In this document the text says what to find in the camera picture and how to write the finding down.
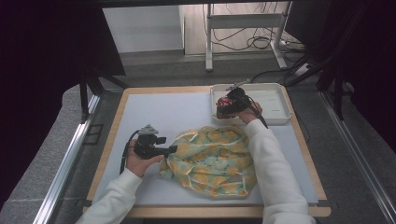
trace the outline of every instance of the metal rod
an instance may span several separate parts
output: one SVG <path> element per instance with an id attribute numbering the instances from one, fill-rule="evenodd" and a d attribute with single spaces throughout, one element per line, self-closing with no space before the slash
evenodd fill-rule
<path id="1" fill-rule="evenodd" d="M 90 101 L 90 113 L 92 114 L 98 102 L 100 100 L 99 96 L 93 96 Z M 58 197 L 64 187 L 64 183 L 67 180 L 69 172 L 73 166 L 73 163 L 77 157 L 79 149 L 81 148 L 82 142 L 84 140 L 85 134 L 88 131 L 88 127 L 90 126 L 92 121 L 92 116 L 88 116 L 88 119 L 85 123 L 79 124 L 78 128 L 73 136 L 73 139 L 67 149 L 64 159 L 56 173 L 55 177 L 53 178 L 52 184 L 49 187 L 49 191 L 41 204 L 40 209 L 35 217 L 35 224 L 45 224 L 49 221 L 50 216 L 54 210 L 55 204 L 58 201 Z"/>
<path id="2" fill-rule="evenodd" d="M 381 182 L 376 177 L 368 161 L 364 158 L 364 155 L 361 153 L 361 149 L 359 148 L 358 144 L 350 133 L 348 127 L 335 114 L 334 110 L 332 109 L 332 100 L 330 99 L 329 95 L 320 91 L 319 96 L 322 98 L 323 104 L 325 104 L 325 107 L 329 112 L 332 121 L 335 124 L 335 127 L 337 128 L 338 132 L 341 134 L 341 137 L 346 143 L 346 147 L 349 150 L 352 159 L 355 161 L 356 165 L 361 171 L 361 175 L 366 181 L 366 184 L 369 187 L 370 191 L 373 193 L 375 200 L 377 201 L 387 222 L 389 224 L 394 224 L 396 222 L 396 210 L 391 198 L 382 186 Z"/>
<path id="3" fill-rule="evenodd" d="M 288 2 L 288 4 L 285 7 L 285 10 L 282 12 L 282 17 L 280 18 L 280 22 L 277 27 L 277 34 L 274 40 L 274 48 L 276 49 L 279 48 L 280 38 L 282 37 L 283 30 L 285 29 L 286 20 L 288 19 L 289 16 L 290 6 L 291 6 L 291 2 Z"/>
<path id="4" fill-rule="evenodd" d="M 213 57 L 212 57 L 212 27 L 211 27 L 212 8 L 210 4 L 207 4 L 206 13 L 206 71 L 211 72 L 213 70 Z"/>

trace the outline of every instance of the metal frame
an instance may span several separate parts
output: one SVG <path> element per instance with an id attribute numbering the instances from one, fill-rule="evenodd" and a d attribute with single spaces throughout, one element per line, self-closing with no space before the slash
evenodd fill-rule
<path id="1" fill-rule="evenodd" d="M 211 4 L 207 4 L 206 20 L 206 71 L 213 70 L 212 29 L 277 27 L 277 35 L 271 41 L 271 48 L 276 56 L 280 69 L 286 69 L 286 63 L 279 50 L 280 37 L 285 29 L 291 2 L 288 2 L 282 13 L 244 14 L 244 15 L 212 15 Z"/>
<path id="2" fill-rule="evenodd" d="M 368 161 L 364 158 L 364 155 L 361 153 L 361 149 L 350 133 L 346 124 L 340 120 L 337 114 L 332 109 L 332 99 L 330 96 L 323 91 L 319 92 L 319 96 L 323 100 L 323 104 L 325 105 L 327 111 L 329 112 L 332 121 L 335 124 L 338 132 L 341 134 L 349 153 L 351 154 L 353 160 L 361 171 L 361 175 L 366 181 L 367 186 L 370 191 L 373 193 L 376 202 L 379 205 L 382 213 L 384 214 L 387 222 L 389 224 L 396 223 L 396 209 L 392 202 L 392 199 L 389 197 L 387 191 L 382 186 L 379 179 L 376 177 L 374 171 L 370 167 Z"/>
<path id="3" fill-rule="evenodd" d="M 73 163 L 76 160 L 79 149 L 81 148 L 81 145 L 83 143 L 84 137 L 91 124 L 92 114 L 95 111 L 99 103 L 99 100 L 100 100 L 99 96 L 94 95 L 91 98 L 89 104 L 90 114 L 85 123 L 81 123 L 78 125 L 75 135 L 73 136 L 73 139 L 69 145 L 69 148 L 67 149 L 66 154 L 64 155 L 64 159 L 62 160 L 61 166 L 59 167 L 58 172 L 56 173 L 52 181 L 52 184 L 49 187 L 49 191 L 47 192 L 47 195 L 43 203 L 41 204 L 41 207 L 38 210 L 38 213 L 35 217 L 35 221 L 33 223 L 45 224 L 49 221 L 50 216 L 52 215 L 53 209 L 55 207 L 55 204 L 58 201 L 59 195 L 62 189 L 64 188 L 64 183 L 67 180 L 67 177 L 70 173 Z"/>

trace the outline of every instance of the black curtain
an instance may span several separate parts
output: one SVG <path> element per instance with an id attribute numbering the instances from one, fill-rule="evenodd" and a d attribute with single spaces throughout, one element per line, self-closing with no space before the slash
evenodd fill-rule
<path id="1" fill-rule="evenodd" d="M 0 10 L 3 206 L 48 135 L 64 92 L 79 83 L 84 68 L 111 76 L 124 71 L 99 7 L 8 1 Z"/>
<path id="2" fill-rule="evenodd" d="M 351 99 L 396 152 L 396 3 L 372 1 L 346 46 L 345 80 Z"/>

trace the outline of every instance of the hand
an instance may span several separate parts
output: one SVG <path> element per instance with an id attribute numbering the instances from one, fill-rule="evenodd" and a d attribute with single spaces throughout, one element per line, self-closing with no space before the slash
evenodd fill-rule
<path id="1" fill-rule="evenodd" d="M 257 102 L 251 102 L 253 107 L 257 107 L 259 112 L 262 112 L 262 107 Z M 236 113 L 236 115 L 244 122 L 245 124 L 249 124 L 252 120 L 257 119 L 257 115 L 250 109 L 246 108 L 245 110 Z"/>
<path id="2" fill-rule="evenodd" d="M 130 143 L 130 147 L 128 148 L 128 157 L 126 159 L 126 168 L 130 170 L 132 173 L 135 175 L 142 177 L 143 174 L 146 172 L 146 170 L 149 168 L 149 166 L 155 162 L 160 162 L 163 160 L 164 156 L 156 156 L 153 158 L 150 158 L 148 160 L 143 160 L 136 154 L 134 154 L 134 144 L 136 143 L 136 140 L 132 140 Z"/>

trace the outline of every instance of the aluminum rail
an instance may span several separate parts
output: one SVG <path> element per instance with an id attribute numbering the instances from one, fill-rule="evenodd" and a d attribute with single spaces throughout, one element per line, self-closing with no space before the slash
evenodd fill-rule
<path id="1" fill-rule="evenodd" d="M 79 149 L 81 148 L 81 145 L 84 141 L 84 137 L 92 121 L 92 113 L 95 111 L 99 103 L 99 100 L 100 100 L 99 96 L 94 95 L 91 98 L 89 104 L 88 119 L 87 121 L 85 121 L 85 123 L 78 125 L 75 135 L 73 136 L 73 139 L 69 145 L 69 148 L 67 149 L 64 155 L 64 159 L 62 160 L 58 172 L 56 173 L 52 181 L 52 184 L 49 187 L 49 191 L 47 192 L 47 195 L 43 203 L 41 204 L 41 207 L 38 210 L 38 213 L 35 217 L 35 221 L 33 223 L 44 224 L 49 221 L 50 216 L 52 215 L 52 212 L 54 210 L 55 204 L 58 201 L 58 197 L 64 187 L 64 183 L 67 180 L 67 177 L 73 166 L 73 163 L 76 160 Z"/>
<path id="2" fill-rule="evenodd" d="M 361 149 L 359 148 L 346 124 L 335 114 L 334 110 L 332 109 L 332 100 L 330 99 L 330 96 L 322 91 L 319 92 L 319 95 L 322 98 L 323 104 L 325 104 L 325 107 L 329 112 L 338 132 L 341 134 L 346 147 L 349 150 L 349 153 L 361 171 L 361 175 L 363 176 L 367 186 L 373 193 L 375 200 L 378 203 L 387 222 L 389 224 L 394 224 L 396 222 L 396 210 L 391 198 L 387 194 L 387 191 L 376 177 L 375 173 L 370 167 L 370 164 L 364 158 L 363 154 L 361 153 Z"/>

